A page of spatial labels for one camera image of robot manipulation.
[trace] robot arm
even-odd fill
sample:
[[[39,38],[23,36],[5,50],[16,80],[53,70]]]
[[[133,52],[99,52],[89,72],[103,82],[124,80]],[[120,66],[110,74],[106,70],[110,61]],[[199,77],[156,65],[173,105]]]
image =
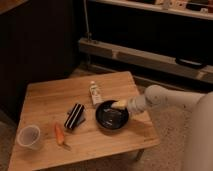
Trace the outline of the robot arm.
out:
[[[158,85],[151,85],[146,88],[144,96],[149,105],[174,105],[187,111],[192,111],[197,102],[205,94],[168,90]]]
[[[112,105],[142,113],[156,105],[174,105],[192,112],[182,171],[213,171],[213,92],[208,94],[168,90],[151,85],[144,94]]]
[[[127,108],[129,113],[142,113],[144,110],[159,105],[174,105],[191,112],[199,99],[205,94],[169,90],[159,85],[151,85],[144,94],[129,100],[121,100],[112,104],[113,108]]]

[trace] shelf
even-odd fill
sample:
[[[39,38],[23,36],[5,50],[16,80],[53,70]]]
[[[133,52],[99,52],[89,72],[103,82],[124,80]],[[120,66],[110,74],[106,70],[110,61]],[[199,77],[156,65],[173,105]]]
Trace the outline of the shelf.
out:
[[[188,10],[188,9],[184,9],[184,10],[174,9],[174,8],[164,9],[163,5],[145,4],[145,3],[141,3],[141,2],[133,2],[133,1],[128,1],[128,0],[89,0],[89,1],[110,4],[110,5],[123,6],[123,7],[128,7],[128,8],[141,9],[141,10],[148,10],[148,11],[162,12],[162,13],[175,14],[175,15],[181,15],[181,16],[187,16],[187,17],[194,17],[194,18],[200,18],[200,19],[206,19],[206,20],[213,20],[213,13],[192,11],[192,10]]]

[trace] white bottle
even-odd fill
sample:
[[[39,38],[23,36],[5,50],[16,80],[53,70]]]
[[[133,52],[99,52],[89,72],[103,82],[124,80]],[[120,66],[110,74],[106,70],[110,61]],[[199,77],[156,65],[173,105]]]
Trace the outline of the white bottle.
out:
[[[95,81],[90,82],[90,94],[92,98],[92,103],[95,108],[103,102],[101,97],[101,92],[99,86],[95,83]]]

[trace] carrot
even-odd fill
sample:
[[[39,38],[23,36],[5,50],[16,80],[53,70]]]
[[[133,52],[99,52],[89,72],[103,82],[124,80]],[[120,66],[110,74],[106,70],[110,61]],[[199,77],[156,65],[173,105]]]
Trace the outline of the carrot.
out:
[[[63,145],[65,138],[64,138],[64,133],[61,129],[61,126],[59,123],[55,123],[55,136],[56,136],[56,141],[58,145]]]

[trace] clear plastic cup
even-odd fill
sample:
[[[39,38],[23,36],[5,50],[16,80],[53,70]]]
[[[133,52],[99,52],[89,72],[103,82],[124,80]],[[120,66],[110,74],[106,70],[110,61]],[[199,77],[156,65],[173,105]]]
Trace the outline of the clear plastic cup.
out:
[[[22,128],[17,135],[17,142],[22,147],[39,150],[43,146],[40,128],[37,125]]]

